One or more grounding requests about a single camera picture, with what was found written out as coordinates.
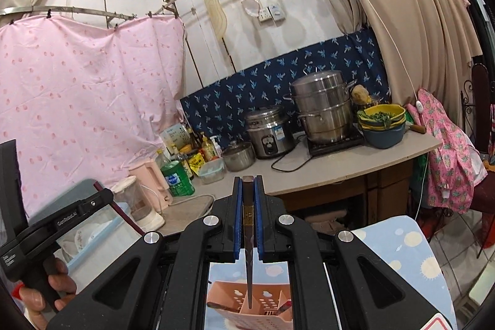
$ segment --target wooden handle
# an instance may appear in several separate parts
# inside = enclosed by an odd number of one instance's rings
[[[420,125],[409,125],[409,129],[416,133],[421,133],[424,135],[426,133],[426,126]]]

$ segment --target human hand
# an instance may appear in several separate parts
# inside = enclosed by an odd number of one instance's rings
[[[48,282],[55,291],[67,293],[65,297],[55,301],[55,307],[62,310],[76,296],[76,283],[69,277],[69,270],[63,261],[56,259],[55,267],[59,274],[48,276]],[[31,322],[39,330],[46,330],[48,321],[42,313],[46,307],[46,301],[41,293],[35,289],[22,287],[19,290],[19,296],[26,306]]]

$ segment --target metal bolt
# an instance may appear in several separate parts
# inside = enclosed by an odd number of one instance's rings
[[[354,235],[350,231],[340,231],[338,233],[338,238],[342,242],[351,242],[354,239]]]
[[[219,221],[220,220],[217,216],[206,216],[203,218],[203,223],[207,226],[217,225]]]
[[[160,239],[159,233],[147,233],[144,236],[144,241],[146,243],[157,243],[159,239]]]
[[[294,217],[290,214],[283,214],[279,217],[279,223],[283,225],[291,225],[294,222]]]

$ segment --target pink curtain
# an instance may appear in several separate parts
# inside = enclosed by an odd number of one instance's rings
[[[17,139],[28,215],[81,179],[111,186],[178,122],[179,19],[100,29],[36,16],[0,29],[0,142]]]

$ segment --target clear food container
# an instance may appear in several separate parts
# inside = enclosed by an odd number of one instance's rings
[[[201,178],[203,185],[217,182],[217,180],[222,180],[225,176],[225,165],[223,163],[223,158],[218,158],[203,164],[198,171],[197,176]]]

